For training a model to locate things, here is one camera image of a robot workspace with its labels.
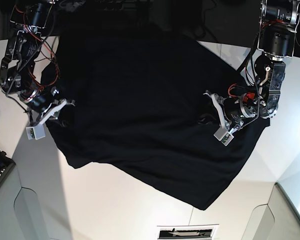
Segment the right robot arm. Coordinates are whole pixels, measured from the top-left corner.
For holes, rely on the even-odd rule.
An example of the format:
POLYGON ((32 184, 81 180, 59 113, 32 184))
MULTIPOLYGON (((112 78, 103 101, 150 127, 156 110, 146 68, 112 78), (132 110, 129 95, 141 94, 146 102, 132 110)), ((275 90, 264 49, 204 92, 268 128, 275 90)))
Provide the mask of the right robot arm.
POLYGON ((10 15, 10 37, 0 64, 0 89, 7 98, 17 95, 17 104, 28 115, 30 127, 55 122, 67 126, 64 107, 73 106, 74 100, 65 99, 57 81, 61 71, 53 48, 47 43, 55 22, 55 0, 18 0, 10 15), (40 82, 34 75, 36 58, 46 48, 46 57, 54 66, 51 80, 40 82))

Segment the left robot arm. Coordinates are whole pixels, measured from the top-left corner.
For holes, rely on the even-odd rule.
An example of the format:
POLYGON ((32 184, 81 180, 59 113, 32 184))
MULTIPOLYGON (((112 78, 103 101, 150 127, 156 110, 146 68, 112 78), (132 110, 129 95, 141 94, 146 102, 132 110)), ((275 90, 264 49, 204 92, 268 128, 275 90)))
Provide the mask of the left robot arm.
POLYGON ((217 135, 233 136, 267 124, 278 111, 286 59, 292 58, 300 23, 300 0, 263 0, 258 31, 237 69, 225 62, 209 70, 212 85, 198 123, 216 125, 217 135))

